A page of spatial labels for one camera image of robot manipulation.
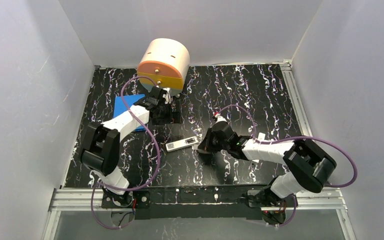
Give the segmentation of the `cream round drawer cabinet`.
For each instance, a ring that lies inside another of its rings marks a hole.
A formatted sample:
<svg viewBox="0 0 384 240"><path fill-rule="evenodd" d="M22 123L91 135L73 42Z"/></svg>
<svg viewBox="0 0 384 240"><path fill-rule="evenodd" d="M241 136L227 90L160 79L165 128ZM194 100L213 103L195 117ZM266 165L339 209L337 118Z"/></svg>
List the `cream round drawer cabinet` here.
<svg viewBox="0 0 384 240"><path fill-rule="evenodd" d="M170 95L177 96L183 91L189 66L190 54L182 43L169 38L156 38L145 51L137 67L137 75L147 91L158 85L170 88Z"/></svg>

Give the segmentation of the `white remote control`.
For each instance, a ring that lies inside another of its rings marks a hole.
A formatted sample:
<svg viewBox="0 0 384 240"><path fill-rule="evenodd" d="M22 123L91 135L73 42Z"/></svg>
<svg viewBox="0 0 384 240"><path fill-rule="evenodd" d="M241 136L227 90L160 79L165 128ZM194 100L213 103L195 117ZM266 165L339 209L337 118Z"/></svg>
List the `white remote control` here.
<svg viewBox="0 0 384 240"><path fill-rule="evenodd" d="M198 138L196 136L193 136L193 137L188 137L188 138L167 143L165 147L168 152L173 152L173 151L191 147L198 143L199 143Z"/></svg>

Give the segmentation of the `white rectangular bar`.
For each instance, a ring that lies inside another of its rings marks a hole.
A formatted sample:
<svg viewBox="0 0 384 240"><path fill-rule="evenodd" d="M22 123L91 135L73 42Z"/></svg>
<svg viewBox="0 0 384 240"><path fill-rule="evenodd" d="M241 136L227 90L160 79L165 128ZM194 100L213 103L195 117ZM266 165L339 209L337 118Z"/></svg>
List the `white rectangular bar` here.
<svg viewBox="0 0 384 240"><path fill-rule="evenodd" d="M257 137L256 137L257 140L254 140L254 142L258 142L258 144L261 145L262 142L267 142L267 140L265 140L265 138L266 138L266 134L259 132ZM253 159L252 161L254 163L259 163L260 159Z"/></svg>

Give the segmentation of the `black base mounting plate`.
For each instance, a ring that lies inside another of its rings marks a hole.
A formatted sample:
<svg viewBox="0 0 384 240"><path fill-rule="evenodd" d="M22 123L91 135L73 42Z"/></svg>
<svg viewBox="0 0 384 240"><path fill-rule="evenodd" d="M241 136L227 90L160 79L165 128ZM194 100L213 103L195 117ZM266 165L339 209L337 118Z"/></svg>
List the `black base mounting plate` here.
<svg viewBox="0 0 384 240"><path fill-rule="evenodd" d="M245 218L283 223L293 196L278 198L266 185L154 186L121 196L104 190L102 209L132 210L136 219Z"/></svg>

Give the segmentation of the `aluminium frame rail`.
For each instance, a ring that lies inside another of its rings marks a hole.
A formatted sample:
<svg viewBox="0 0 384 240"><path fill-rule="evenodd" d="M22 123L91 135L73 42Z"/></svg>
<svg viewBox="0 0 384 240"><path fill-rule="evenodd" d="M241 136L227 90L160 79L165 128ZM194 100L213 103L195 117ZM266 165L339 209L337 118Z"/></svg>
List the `aluminium frame rail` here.
<svg viewBox="0 0 384 240"><path fill-rule="evenodd" d="M305 136L312 136L312 130L301 101L301 96L293 75L292 60L285 59L279 64L285 85L287 87L294 113L300 128ZM346 240L355 240L356 236L348 215L345 198L339 188L325 187L320 193L302 191L297 194L298 210L334 210L342 236Z"/></svg>

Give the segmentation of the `blue folded booklet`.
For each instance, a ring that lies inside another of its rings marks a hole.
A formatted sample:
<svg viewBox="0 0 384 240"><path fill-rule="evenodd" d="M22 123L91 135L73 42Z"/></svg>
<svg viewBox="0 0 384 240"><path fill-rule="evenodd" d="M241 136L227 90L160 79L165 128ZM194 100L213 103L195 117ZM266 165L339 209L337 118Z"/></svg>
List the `blue folded booklet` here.
<svg viewBox="0 0 384 240"><path fill-rule="evenodd" d="M102 125L109 130L116 130L123 138L137 129L146 130L149 113L145 107L134 105L145 97L144 94L118 96L115 98L113 119L103 122Z"/></svg>

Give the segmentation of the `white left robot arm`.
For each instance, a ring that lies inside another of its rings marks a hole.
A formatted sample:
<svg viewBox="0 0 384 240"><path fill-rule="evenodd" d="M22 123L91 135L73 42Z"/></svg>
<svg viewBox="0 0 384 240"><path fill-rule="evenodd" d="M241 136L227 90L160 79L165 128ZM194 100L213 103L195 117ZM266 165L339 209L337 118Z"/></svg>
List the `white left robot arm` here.
<svg viewBox="0 0 384 240"><path fill-rule="evenodd" d="M148 123L179 123L180 114L173 111L171 100L171 88L154 86L148 94L113 119L99 125L88 125L78 155L79 161L97 174L109 191L124 195L129 191L130 183L118 167L121 141Z"/></svg>

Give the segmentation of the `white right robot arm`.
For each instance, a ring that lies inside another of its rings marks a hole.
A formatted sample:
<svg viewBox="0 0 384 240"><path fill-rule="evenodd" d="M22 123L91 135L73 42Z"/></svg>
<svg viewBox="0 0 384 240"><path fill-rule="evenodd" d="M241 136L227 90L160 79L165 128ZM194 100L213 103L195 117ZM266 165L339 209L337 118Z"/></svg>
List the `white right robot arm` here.
<svg viewBox="0 0 384 240"><path fill-rule="evenodd" d="M287 166L289 171L275 177L263 193L264 198L276 201L302 190L320 193L337 166L335 160L311 139L281 143L259 141L238 135L226 121L208 128L195 150L201 154L226 151L239 160L263 160Z"/></svg>

